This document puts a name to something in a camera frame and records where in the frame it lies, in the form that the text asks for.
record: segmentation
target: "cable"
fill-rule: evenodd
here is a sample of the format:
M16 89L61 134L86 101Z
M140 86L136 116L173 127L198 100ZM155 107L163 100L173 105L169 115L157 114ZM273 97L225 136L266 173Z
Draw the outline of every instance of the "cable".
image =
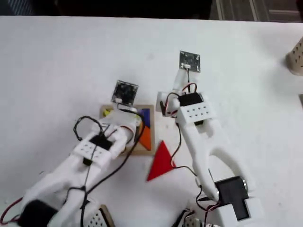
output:
M168 103L169 103L169 96L170 95L176 95L177 97L180 97L180 95L178 95L177 93L175 92L170 92L167 97L166 97L166 101L165 101L165 105L164 105L164 113L166 115L166 110L167 110L167 107L168 107Z
M106 127L106 129L104 131L101 130L99 132L99 136L105 136L105 132L109 128L109 126L110 126L110 124ZM91 157L90 157L91 160L94 157L96 149L97 149L97 145L95 145L95 148L94 148L94 150L93 150L93 152L91 154ZM91 165L89 166L89 169L87 170L86 177L85 177L85 182L84 182L84 186L83 186L83 189L84 189L84 198L83 198L83 203L82 203L82 206L81 206L82 207L82 210L81 210L81 223L80 223L81 227L84 227L84 211L85 211L84 206L85 206L85 202L86 202L87 196L88 196L88 193L86 192L86 182L87 182L87 179L89 177L90 167L91 167Z
M109 175L107 175L106 177L104 177L102 180L100 180L98 183L96 183L90 190L88 190L88 194L91 193L91 192L92 192L95 188L97 188L101 183L103 183L105 180L107 180L108 178L110 178L112 175L114 175L116 172L118 172L118 171L124 166L124 164L126 163L126 161L128 160L128 158L130 157L131 153L133 152L135 146L136 146L137 143L139 142L140 137L141 137L142 134L143 134L143 131L144 131L144 128L145 128L145 123L144 123L144 118L143 118L143 116L142 116L141 114L139 114L139 113L136 113L136 112L133 112L133 111L130 111L130 110L125 110L125 109L119 109L119 110L121 110L121 111L123 111L123 112L126 112L126 113L132 113L132 114L135 114L135 115L139 116L139 117L141 118L142 124L143 124L142 130L141 130L139 136L137 137L137 139L136 139L134 145L132 146L132 148L131 148L131 149L129 150L129 152L127 153L127 155L126 155L124 161L121 163L121 165L120 165L116 170L114 170L112 173L110 173Z
M134 137L134 131L133 131L130 127L126 126L126 125L121 125L120 127L121 127L121 128L126 128L126 129L128 129L128 130L133 134L133 135L131 136L131 138L128 140L128 142L126 143L126 144L129 144L129 142L132 141L132 139L133 139L133 137Z
M194 213L195 213L195 211L192 211L192 212L188 213L188 214L184 217L184 219L183 219L183 227L185 227L186 219L187 219L189 216L193 215Z
M1 217L0 217L0 225L5 226L5 225L7 225L7 224L9 224L9 223L13 223L13 222L17 222L17 221L18 221L18 218L17 218L17 217L19 216L19 214L16 215L15 217L13 217L10 221L3 221L3 220L4 220L5 215L7 214L7 212L8 212L13 206L15 206L16 204L18 204L19 202L21 202L22 199L23 199L23 197L21 197L20 199L14 201L12 204L10 204L10 205L4 210L4 212L2 213L2 215L1 215Z
M206 219L207 219L207 214L208 212L211 212L213 210L215 210L216 208L218 208L220 206L220 201L218 201L215 205L209 205L207 208L202 207L199 203L198 203L198 198L200 197L201 193L202 193L202 186L199 186L200 188L200 192L196 197L196 204L199 208L201 208L202 210L205 211L205 218L204 218L204 227L206 227Z
M123 162L121 163L120 166L118 166L117 169L115 169L113 172L111 172L109 175L107 175L106 177L104 177L102 180L100 180L98 183L96 183L90 190L88 190L87 192L85 192L84 198L87 199L87 196L89 193L91 193L95 188L97 188L101 183L103 183L104 181L106 181L108 178L110 178L112 175L114 175L116 172L118 172L126 163L126 161L128 160L128 158L130 157L131 153L133 152L134 148L136 147L137 143L139 142L139 139L141 138L144 128L145 128L145 122L144 122L144 117L136 112L130 111L130 110L125 110L125 109L119 109L123 112L126 113L132 113L135 114L137 116L139 116L141 118L142 121L142 130L138 136L138 138L136 139L135 143L133 144L132 148L129 150L128 154L126 155L125 159L123 160ZM80 220L80 226L84 227L84 210L85 210L85 206L84 203L82 204L82 211L81 211L81 220Z
M74 126L74 128L73 128L73 131L74 131L74 133L75 133L75 135L76 135L76 137L77 137L77 139L78 139L79 141L82 141L83 139L82 139L82 137L80 137L80 136L78 135L77 127L78 127L78 124L79 124L83 119L85 119L85 118L90 119L91 121L93 121L94 123L96 123L96 124L99 126L99 128L100 128L100 133L103 131L103 128L102 128L100 122L98 122L96 119L94 119L94 118L92 118L92 117L90 117L90 116L83 116L83 117L80 117L80 118L77 120L77 122L75 123L75 126Z
M172 154L171 158L170 158L170 165L171 167L173 167L174 169L180 169L180 168L186 168L186 169L189 169L193 175L195 175L197 177L197 175L195 174L195 172L193 170L191 170L191 168L189 168L188 166L178 166L178 167L175 167L173 164L172 164L172 161L173 161L173 157L175 156L175 154L178 152L178 150L180 149L181 147L181 143L182 143L182 136L181 136L181 130L180 130L180 126L178 123L176 123L178 129L179 129L179 144L178 144L178 147L177 149L175 150L175 152Z
M186 69L187 72L187 82L190 83L189 81L189 69Z
M197 92L197 84L196 83L189 83L189 84L187 84L183 89L182 89L182 91L184 91L187 87L189 87L189 86L191 86L191 85L195 85L195 92Z

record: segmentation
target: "red triangle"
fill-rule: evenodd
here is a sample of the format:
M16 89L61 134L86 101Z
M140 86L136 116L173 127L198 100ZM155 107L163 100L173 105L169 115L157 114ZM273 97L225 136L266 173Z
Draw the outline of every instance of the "red triangle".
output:
M162 140L160 145L158 146L158 150L156 152L155 158L152 163L152 167L150 173L147 177L146 181L150 181L158 176L161 176L174 168L170 165L170 153L167 150L167 147Z

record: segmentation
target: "dark background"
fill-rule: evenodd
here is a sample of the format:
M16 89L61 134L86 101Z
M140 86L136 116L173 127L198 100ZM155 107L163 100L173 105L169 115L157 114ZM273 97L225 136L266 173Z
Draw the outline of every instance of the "dark background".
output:
M303 0L0 0L0 15L95 16L302 22Z

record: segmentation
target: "white plastic part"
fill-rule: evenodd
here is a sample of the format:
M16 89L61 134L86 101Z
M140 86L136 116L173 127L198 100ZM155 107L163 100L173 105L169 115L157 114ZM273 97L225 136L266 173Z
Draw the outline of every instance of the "white plastic part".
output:
M108 227L100 210L91 218L86 227Z
M215 201L218 201L219 199L217 188L208 171L210 155L217 156L221 159L230 167L235 176L241 176L246 181L249 192L251 192L255 189L255 183L250 173L239 158L233 154L234 149L231 148L219 121L213 117L213 111L209 104L207 104L208 102L206 97L204 97L204 101L205 105L201 103L199 105L188 105L186 108L181 107L180 111L177 113L176 119L176 122L180 125L182 135L184 136L184 140L192 156L193 169L199 178L204 193ZM191 110L193 113L202 111L202 109L196 110L197 106L201 106L203 109L209 110L209 115L197 114L196 116L196 114L194 114L194 117L196 118L193 119L193 114L187 111ZM204 120L204 124L196 126L195 122L200 120Z
M120 126L127 126L135 131L136 126L140 124L140 120L135 114L125 113L118 109L115 109L108 117L100 120L104 129L110 125L105 132L105 136L113 142L113 145L109 150L97 147L85 185L87 190L92 188L102 178L102 175L106 173L110 161L125 149L126 143L130 139L133 139L133 133ZM91 158L95 145L89 142L89 140L98 133L99 128L97 124L94 124L92 132L76 146L68 158L52 173L46 175L26 192L22 200L21 212L30 201L35 199L43 200L49 194L58 195L58 199L61 199L63 203L67 195L67 189L70 187L80 188L84 185L88 167L83 164L83 158ZM58 212L50 220L48 227L79 226L72 225L72 223L79 221L79 210L83 203L83 198L83 191L70 190L64 205L56 208ZM91 219L99 206L98 202L93 201L87 205L84 217L85 221Z
M249 213L249 218L237 220L233 206L231 204L218 207L217 209L207 214L207 223L215 224L220 227L258 227L259 223L264 218L264 211L261 202L258 198L248 198L245 200L246 208ZM209 202L204 202L202 206L207 207ZM189 201L187 207L195 211L195 218L204 221L205 212L196 204L196 199Z
M193 123L215 117L207 102L182 106L178 109L176 122L179 124Z
M172 91L178 95L181 95L182 92L178 92L178 91ZM166 99L167 99L167 96L169 95L170 92L158 92L158 95L157 95L157 103L156 103L156 111L157 112L162 112L161 110L161 106L160 106L160 101L162 101L163 105L165 105L165 102L166 102ZM167 109L166 109L166 115L165 117L170 117L171 113L177 109L179 109L180 107L180 102L178 100L178 97L174 94L171 94L168 98L168 106L167 106Z

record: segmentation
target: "wooden puzzle board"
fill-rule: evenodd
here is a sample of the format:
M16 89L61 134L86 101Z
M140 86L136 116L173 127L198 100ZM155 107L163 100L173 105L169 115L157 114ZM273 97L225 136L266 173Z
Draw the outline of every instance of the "wooden puzzle board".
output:
M151 149L148 150L140 142L136 145L135 149L132 152L132 155L155 155L155 118L154 118L154 106L153 105L135 105L139 111L142 109L149 109L150 111L150 135L151 135ZM112 110L112 105L103 105L100 110L100 118L103 118L103 112L105 110ZM127 154L129 148L127 148L121 155Z

